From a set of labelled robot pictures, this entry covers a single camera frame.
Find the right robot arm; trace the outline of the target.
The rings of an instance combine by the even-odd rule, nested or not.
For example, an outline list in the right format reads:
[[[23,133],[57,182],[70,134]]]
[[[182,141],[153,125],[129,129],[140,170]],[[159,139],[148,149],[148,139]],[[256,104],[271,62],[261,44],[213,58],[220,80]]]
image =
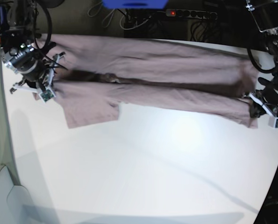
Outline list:
[[[15,1],[18,28],[1,17],[3,63],[36,99],[55,100],[71,128],[117,120],[120,104],[213,114],[252,126],[258,70],[239,54],[180,43],[107,36],[36,40],[35,9]]]

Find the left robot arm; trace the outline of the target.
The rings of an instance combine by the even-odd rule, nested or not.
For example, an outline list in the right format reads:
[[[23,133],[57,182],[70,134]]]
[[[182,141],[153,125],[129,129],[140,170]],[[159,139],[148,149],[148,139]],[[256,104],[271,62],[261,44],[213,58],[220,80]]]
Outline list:
[[[263,74],[272,74],[271,81],[258,78],[263,90],[249,94],[253,103],[249,108],[251,118],[264,114],[278,118],[278,0],[247,0],[246,8],[252,15],[258,31],[264,36],[267,52],[273,56],[275,66],[269,70],[262,69],[254,59],[251,49],[247,48],[253,66]]]

